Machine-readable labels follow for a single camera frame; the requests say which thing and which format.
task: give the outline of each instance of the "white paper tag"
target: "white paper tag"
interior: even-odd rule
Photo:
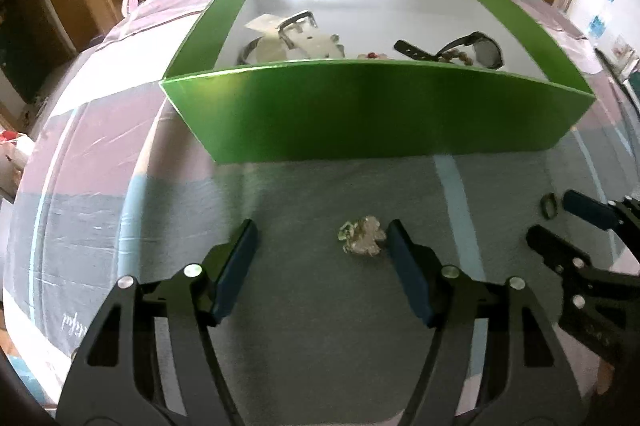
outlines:
[[[310,24],[302,25],[302,29],[302,32],[299,32],[293,27],[286,28],[285,32],[296,47],[305,51],[309,58],[339,60],[344,57],[329,35],[323,34]]]
[[[267,32],[277,32],[278,26],[285,20],[286,18],[281,18],[274,14],[263,14],[245,24],[245,27],[267,34]]]

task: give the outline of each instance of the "metal screw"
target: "metal screw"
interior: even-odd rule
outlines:
[[[513,276],[512,278],[509,278],[509,285],[512,289],[516,289],[516,291],[521,291],[527,286],[520,276]]]
[[[183,270],[183,273],[187,278],[196,278],[196,276],[200,276],[201,272],[202,266],[197,263],[190,263]]]
[[[442,268],[441,273],[444,278],[455,280],[458,276],[460,276],[460,269],[458,269],[455,265],[445,265]]]
[[[585,303],[586,303],[584,298],[582,296],[580,296],[579,294],[576,294],[573,298],[571,298],[571,301],[579,309],[583,308]]]
[[[120,287],[121,289],[128,289],[132,285],[133,285],[133,276],[129,276],[128,274],[118,280],[118,287]]]

